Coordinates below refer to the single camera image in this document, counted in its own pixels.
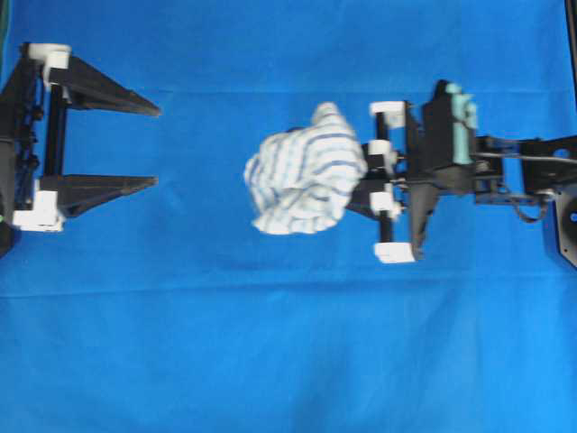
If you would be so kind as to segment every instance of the wire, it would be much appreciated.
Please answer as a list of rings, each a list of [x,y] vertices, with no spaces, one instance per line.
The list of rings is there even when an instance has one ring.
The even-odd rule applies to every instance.
[[[568,158],[558,158],[556,156],[527,156],[527,155],[517,155],[511,153],[472,153],[471,156],[479,156],[481,158],[512,158],[515,160],[523,161],[542,161],[542,162],[564,162],[565,164],[577,165],[577,160],[571,160]]]
[[[506,194],[511,194],[511,190],[504,184],[500,184],[499,187],[501,189],[504,189]],[[518,200],[516,198],[511,197],[511,204],[513,205],[513,208],[515,209],[515,213],[517,214],[517,216],[519,218],[521,218],[522,221],[529,223],[529,224],[534,224],[534,223],[538,223],[539,221],[542,221],[543,219],[545,219],[546,215],[547,215],[547,209],[548,209],[548,203],[544,198],[541,198],[539,200],[539,215],[537,217],[532,217],[527,215],[525,212],[523,212],[521,210],[521,206],[520,203],[518,202]]]

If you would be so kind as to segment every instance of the black bracket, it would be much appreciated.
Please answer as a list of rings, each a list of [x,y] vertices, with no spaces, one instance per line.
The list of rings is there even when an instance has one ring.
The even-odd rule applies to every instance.
[[[34,206],[34,176],[40,166],[34,154],[38,142],[34,123],[44,117],[46,83],[50,105],[40,191],[58,193],[57,208],[66,219],[115,198],[157,183],[156,177],[64,175],[67,112],[100,109],[157,116],[160,110],[147,99],[123,88],[71,54],[66,65],[47,69],[31,55],[31,44],[21,47],[21,58],[0,95],[0,257],[14,242],[14,213]]]

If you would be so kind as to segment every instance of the white plastic bracket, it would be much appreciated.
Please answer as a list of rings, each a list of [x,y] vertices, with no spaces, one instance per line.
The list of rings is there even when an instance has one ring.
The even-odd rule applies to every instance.
[[[405,127],[405,102],[404,101],[383,101],[371,104],[371,115],[383,113],[389,129]]]
[[[386,183],[383,191],[372,192],[370,194],[370,201],[371,210],[375,215],[387,211],[389,218],[393,221],[397,221],[398,217],[402,213],[401,204],[395,201],[393,185],[391,183]]]
[[[72,49],[69,45],[57,43],[31,43],[28,46],[28,57],[44,65],[42,78],[44,86],[50,91],[50,70],[52,68],[68,69]]]
[[[382,155],[385,160],[385,170],[393,177],[395,164],[398,162],[398,152],[393,150],[389,140],[370,140],[369,155]]]
[[[58,211],[58,192],[41,190],[35,180],[32,210],[15,210],[12,225],[27,232],[61,232],[65,221]]]
[[[412,263],[415,262],[413,249],[408,242],[387,242],[375,244],[375,255],[383,263]]]

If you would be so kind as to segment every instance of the towel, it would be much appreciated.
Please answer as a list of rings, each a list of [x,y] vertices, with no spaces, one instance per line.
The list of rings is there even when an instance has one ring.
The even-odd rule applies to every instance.
[[[343,217],[367,165],[336,104],[319,105],[308,128],[269,136],[246,164],[244,181],[264,233],[313,234]]]

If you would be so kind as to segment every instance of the blue backdrop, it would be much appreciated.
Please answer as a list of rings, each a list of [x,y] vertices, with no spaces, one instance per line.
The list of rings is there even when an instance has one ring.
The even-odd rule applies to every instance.
[[[386,267],[355,214],[260,234],[242,181],[318,102],[366,141],[371,101],[438,78],[482,134],[577,134],[563,2],[13,3],[3,82],[67,43],[163,116],[70,113],[67,173],[160,184],[0,262],[0,431],[577,430],[577,271],[540,225],[443,198],[426,260]]]

